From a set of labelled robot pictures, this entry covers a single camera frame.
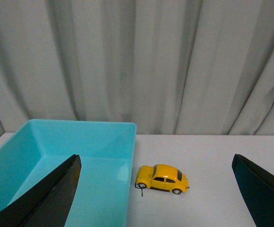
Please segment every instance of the table surface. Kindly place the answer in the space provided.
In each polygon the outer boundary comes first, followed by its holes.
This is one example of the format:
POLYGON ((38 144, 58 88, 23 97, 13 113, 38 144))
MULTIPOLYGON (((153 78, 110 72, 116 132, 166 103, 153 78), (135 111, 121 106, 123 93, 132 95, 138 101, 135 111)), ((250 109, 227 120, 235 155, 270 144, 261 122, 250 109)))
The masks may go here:
POLYGON ((274 175, 274 136, 137 135, 127 226, 255 227, 231 169, 235 154, 274 175), (138 169, 159 163, 185 173, 188 192, 145 189, 142 197, 134 187, 138 169))

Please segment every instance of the plastic bin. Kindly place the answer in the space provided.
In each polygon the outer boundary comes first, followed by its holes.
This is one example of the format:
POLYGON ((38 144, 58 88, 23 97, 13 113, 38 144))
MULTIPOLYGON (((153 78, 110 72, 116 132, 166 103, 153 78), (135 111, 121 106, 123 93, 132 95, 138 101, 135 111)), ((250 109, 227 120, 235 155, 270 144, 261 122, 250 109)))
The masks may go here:
POLYGON ((28 121, 0 148, 0 211, 78 154, 65 226, 126 226, 135 134, 128 122, 28 121))

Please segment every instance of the car window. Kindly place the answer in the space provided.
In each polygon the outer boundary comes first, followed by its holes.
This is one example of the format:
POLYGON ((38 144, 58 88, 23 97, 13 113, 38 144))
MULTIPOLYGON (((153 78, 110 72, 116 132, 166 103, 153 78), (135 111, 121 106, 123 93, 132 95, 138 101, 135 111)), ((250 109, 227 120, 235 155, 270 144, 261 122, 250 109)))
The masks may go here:
POLYGON ((168 182, 168 183, 175 183, 175 181, 167 179, 167 178, 166 178, 166 182, 168 182))
POLYGON ((154 172, 152 173, 152 176, 156 175, 156 171, 157 171, 157 165, 154 166, 154 172))
POLYGON ((161 181, 164 182, 164 178, 163 177, 155 177, 154 179, 155 181, 161 181))
POLYGON ((181 173, 180 170, 178 170, 178 177, 177 177, 177 179, 178 179, 179 181, 182 181, 182 173, 181 173))

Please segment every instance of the car wheel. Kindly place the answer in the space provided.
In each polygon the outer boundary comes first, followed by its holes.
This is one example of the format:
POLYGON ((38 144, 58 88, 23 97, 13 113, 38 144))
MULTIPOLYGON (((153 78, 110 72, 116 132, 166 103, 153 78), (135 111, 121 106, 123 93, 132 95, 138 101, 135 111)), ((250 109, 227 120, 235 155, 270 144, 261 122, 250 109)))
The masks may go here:
POLYGON ((181 194, 181 192, 182 191, 180 189, 177 189, 177 188, 173 190, 173 193, 176 194, 176 195, 181 194))
POLYGON ((139 183, 139 187, 140 187, 140 188, 146 188, 146 184, 144 184, 144 183, 139 183))

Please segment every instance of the yellow toy car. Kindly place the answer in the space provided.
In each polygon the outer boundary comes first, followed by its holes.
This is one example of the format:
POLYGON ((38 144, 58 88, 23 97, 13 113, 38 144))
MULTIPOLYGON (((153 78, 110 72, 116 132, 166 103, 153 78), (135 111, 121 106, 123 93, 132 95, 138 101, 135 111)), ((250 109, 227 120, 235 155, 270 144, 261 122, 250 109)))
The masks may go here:
POLYGON ((141 166, 137 174, 135 187, 173 192, 177 195, 187 192, 189 188, 185 174, 172 166, 164 164, 157 164, 154 167, 141 166))

